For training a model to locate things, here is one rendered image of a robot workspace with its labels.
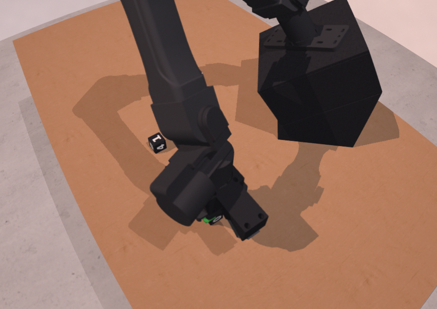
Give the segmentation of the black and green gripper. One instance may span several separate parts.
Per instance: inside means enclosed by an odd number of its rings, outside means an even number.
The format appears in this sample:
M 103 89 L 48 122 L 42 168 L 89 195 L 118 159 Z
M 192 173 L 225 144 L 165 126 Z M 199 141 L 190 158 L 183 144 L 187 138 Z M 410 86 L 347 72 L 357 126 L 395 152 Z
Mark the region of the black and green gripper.
M 221 186 L 218 186 L 218 187 L 215 187 L 215 188 L 216 188 L 216 189 L 223 188 L 223 187 L 225 187 L 226 185 L 228 185 L 230 181 L 231 181 L 231 178 L 230 178 L 229 181 L 228 181 L 227 183 L 225 183 L 224 185 L 221 185 Z M 245 182 L 244 182 L 243 187 L 244 187 L 245 190 L 247 191 L 248 186 L 247 186 L 247 184 L 246 184 Z M 223 209 L 223 208 L 221 208 L 221 209 Z M 201 222 L 201 220 L 203 220 L 203 221 L 207 224 L 207 223 L 210 222 L 211 220 L 215 219 L 217 215 L 219 215 L 220 213 L 222 213 L 221 209 L 217 210 L 216 212 L 214 212 L 214 213 L 211 214 L 211 215 L 208 215 L 208 213 L 205 211 L 205 209 L 203 209 L 202 212 L 199 214 L 199 216 L 196 218 L 196 220 L 197 220 L 198 222 Z

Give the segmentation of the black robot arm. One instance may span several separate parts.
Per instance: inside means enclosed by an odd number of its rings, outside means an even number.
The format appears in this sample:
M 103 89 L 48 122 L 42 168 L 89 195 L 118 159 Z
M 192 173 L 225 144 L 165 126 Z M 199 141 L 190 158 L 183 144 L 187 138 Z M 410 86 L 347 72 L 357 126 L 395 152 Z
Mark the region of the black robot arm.
M 157 204 L 184 226 L 203 209 L 211 215 L 223 208 L 236 237 L 252 238 L 269 216 L 243 188 L 244 177 L 233 166 L 229 123 L 192 55 L 175 0 L 120 1 L 146 72 L 155 120 L 178 148 L 150 185 Z M 243 1 L 253 13 L 280 24 L 264 42 L 266 49 L 336 52 L 350 33 L 348 25 L 313 23 L 309 0 Z M 230 178 L 228 185 L 215 188 Z

